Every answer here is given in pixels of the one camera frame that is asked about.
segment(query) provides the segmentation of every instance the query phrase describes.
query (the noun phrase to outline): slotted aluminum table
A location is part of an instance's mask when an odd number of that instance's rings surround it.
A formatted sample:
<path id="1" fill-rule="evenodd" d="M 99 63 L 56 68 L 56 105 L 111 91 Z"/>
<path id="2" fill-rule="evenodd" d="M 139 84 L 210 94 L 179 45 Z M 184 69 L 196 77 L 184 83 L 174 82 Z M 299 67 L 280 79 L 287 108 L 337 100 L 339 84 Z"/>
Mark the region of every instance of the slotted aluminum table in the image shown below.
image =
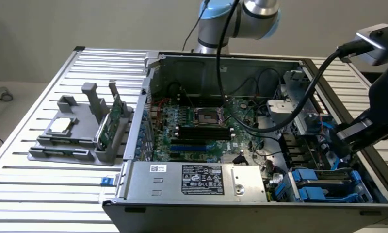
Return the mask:
<path id="1" fill-rule="evenodd" d="M 99 96 L 112 104 L 108 82 L 116 80 L 122 99 L 128 106 L 136 106 L 147 76 L 146 55 L 147 51 L 99 48 L 71 54 L 0 149 L 0 232 L 118 232 L 99 198 L 102 177 L 120 172 L 122 157 L 115 166 L 91 166 L 28 161 L 27 154 L 58 112 L 60 96 L 72 95 L 78 102 L 87 102 L 84 82 L 98 83 Z M 310 58 L 319 67 L 325 59 Z M 369 81 L 353 64 L 339 60 L 333 62 L 325 78 L 357 117 L 369 108 Z M 388 141 L 375 148 L 388 164 Z M 108 195 L 114 192 L 114 187 L 106 188 Z M 381 227 L 386 227 L 381 232 L 388 232 L 388 226 L 371 226 L 359 232 L 375 232 Z"/>

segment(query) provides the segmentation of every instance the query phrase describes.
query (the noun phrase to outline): power supply label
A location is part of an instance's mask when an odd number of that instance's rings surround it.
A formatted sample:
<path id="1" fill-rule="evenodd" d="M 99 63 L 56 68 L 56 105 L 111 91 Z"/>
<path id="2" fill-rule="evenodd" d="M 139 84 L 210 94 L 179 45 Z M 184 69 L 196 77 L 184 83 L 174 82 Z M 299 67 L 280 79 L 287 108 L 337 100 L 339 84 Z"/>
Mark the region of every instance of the power supply label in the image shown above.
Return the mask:
<path id="1" fill-rule="evenodd" d="M 182 180 L 186 195 L 224 195 L 222 166 L 183 165 Z"/>

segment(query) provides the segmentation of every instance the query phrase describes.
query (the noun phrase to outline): white label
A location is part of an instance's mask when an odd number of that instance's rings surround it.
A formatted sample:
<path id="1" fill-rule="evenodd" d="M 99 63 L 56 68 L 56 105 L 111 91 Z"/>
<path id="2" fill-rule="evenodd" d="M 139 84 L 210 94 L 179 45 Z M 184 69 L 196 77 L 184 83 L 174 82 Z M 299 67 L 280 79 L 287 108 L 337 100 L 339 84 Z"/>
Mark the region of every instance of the white label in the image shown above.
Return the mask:
<path id="1" fill-rule="evenodd" d="M 167 172 L 167 165 L 151 165 L 150 172 Z"/>

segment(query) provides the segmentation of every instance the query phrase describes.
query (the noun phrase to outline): floor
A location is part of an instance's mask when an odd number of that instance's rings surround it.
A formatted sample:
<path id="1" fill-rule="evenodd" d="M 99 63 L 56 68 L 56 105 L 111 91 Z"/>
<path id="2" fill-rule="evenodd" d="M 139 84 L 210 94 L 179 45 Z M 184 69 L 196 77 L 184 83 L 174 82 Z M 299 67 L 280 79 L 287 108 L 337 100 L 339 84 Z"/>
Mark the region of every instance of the floor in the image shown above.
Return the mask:
<path id="1" fill-rule="evenodd" d="M 0 82 L 14 94 L 11 102 L 0 101 L 0 138 L 6 140 L 40 96 L 47 83 Z"/>

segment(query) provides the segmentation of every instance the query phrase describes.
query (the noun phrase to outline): gray wall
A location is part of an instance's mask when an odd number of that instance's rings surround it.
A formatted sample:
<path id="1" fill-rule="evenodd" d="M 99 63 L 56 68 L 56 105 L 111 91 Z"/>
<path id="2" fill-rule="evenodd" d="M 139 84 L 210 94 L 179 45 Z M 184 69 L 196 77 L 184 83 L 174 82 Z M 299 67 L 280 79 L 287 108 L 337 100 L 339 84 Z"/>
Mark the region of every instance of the gray wall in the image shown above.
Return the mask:
<path id="1" fill-rule="evenodd" d="M 0 80 L 48 82 L 76 45 L 179 50 L 199 0 L 0 0 Z M 359 28 L 388 23 L 388 0 L 282 0 L 270 39 L 231 51 L 327 56 Z M 194 48 L 196 33 L 188 42 Z M 361 69 L 370 69 L 361 63 Z"/>

